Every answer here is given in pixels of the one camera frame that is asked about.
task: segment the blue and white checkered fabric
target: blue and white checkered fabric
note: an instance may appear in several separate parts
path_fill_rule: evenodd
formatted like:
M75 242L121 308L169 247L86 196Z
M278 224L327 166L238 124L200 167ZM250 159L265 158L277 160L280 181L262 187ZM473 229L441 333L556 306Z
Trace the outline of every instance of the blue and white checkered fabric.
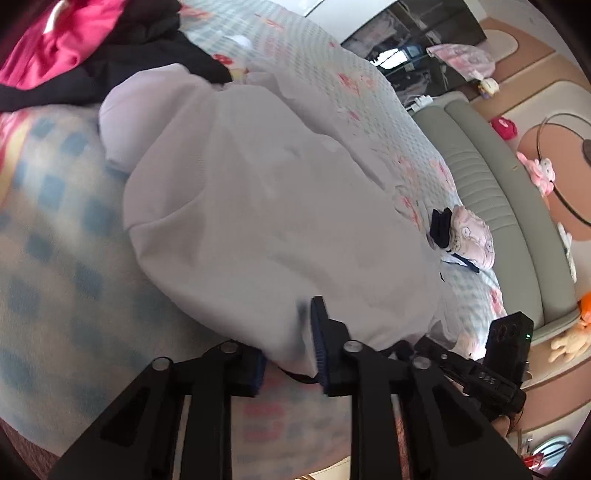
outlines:
M419 228L431 208L460 203L441 156L368 62L272 2L187 3L199 11L184 18L183 30L210 54L229 57L233 73L265 57L325 92L370 135L408 179L401 188ZM96 109L51 106L32 115L0 210L0 417L61 454L150 359L192 358L220 337L139 270L121 223L126 178L106 167ZM477 351L495 318L494 273L444 263L441 271ZM260 398L233 403L235 478L296 478L348 454L346 399L279 378L265 380Z

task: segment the metal screw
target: metal screw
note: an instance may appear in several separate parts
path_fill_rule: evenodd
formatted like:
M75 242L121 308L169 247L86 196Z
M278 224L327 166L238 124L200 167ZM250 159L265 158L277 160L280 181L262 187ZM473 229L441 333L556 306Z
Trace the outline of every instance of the metal screw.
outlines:
M152 368L158 372L167 370L170 367L170 360L165 356L159 356L152 362Z
M224 353L236 353L238 345L234 342L225 342L220 347L220 350Z
M419 370L426 370L431 366L431 361L424 356L416 356L413 358L413 366Z
M348 342L345 342L343 348L346 352L357 353L363 349L363 344L357 340L349 340Z

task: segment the yellow stripe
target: yellow stripe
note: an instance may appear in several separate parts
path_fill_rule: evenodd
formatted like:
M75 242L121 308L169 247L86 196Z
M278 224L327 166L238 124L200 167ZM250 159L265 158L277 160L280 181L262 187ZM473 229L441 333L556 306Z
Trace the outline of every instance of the yellow stripe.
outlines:
M0 205L6 199L10 191L12 176L17 169L18 160L21 158L22 146L30 127L29 119L25 119L10 135L4 151L4 165L0 171Z

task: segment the gray leather headboard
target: gray leather headboard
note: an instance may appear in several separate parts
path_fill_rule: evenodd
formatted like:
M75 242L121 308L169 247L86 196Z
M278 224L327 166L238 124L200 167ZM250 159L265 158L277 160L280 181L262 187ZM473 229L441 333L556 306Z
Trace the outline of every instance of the gray leather headboard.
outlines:
M445 159L462 202L492 231L507 312L532 318L535 343L572 325L579 308L562 242L515 154L465 101L413 118Z

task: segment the orange plush toy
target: orange plush toy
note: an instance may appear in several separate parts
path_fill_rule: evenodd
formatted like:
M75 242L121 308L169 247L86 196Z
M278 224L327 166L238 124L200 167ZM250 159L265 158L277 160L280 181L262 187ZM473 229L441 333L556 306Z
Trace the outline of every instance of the orange plush toy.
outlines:
M554 362L562 355L565 355L566 362L570 362L585 353L591 346L591 292L581 299L580 307L581 319L579 323L550 343L552 349L548 359L550 362Z

